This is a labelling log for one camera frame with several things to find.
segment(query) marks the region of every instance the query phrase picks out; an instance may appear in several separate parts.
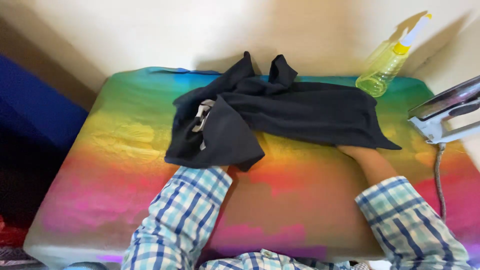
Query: shirt sleeve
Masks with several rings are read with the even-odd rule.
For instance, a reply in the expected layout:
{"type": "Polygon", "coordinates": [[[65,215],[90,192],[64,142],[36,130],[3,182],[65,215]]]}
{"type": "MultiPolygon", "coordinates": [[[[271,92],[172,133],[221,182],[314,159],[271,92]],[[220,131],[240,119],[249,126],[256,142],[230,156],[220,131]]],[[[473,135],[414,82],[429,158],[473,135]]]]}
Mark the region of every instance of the shirt sleeve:
{"type": "Polygon", "coordinates": [[[355,198],[393,269],[472,269],[463,245],[403,176],[355,198]]]}
{"type": "Polygon", "coordinates": [[[193,269],[231,183],[219,167],[180,167],[133,233],[122,269],[193,269]]]}

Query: white and black printed fabric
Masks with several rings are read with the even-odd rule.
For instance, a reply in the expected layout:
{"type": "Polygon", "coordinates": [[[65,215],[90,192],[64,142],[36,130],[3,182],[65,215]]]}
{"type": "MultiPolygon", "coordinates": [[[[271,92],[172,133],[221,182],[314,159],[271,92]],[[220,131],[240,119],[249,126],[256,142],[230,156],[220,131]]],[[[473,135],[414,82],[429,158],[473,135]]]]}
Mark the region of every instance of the white and black printed fabric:
{"type": "Polygon", "coordinates": [[[278,55],[264,81],[245,52],[209,85],[173,102],[165,162],[248,171],[265,155],[253,130],[317,144],[401,149],[382,134],[370,95],[351,86],[294,82],[296,76],[278,55]]]}

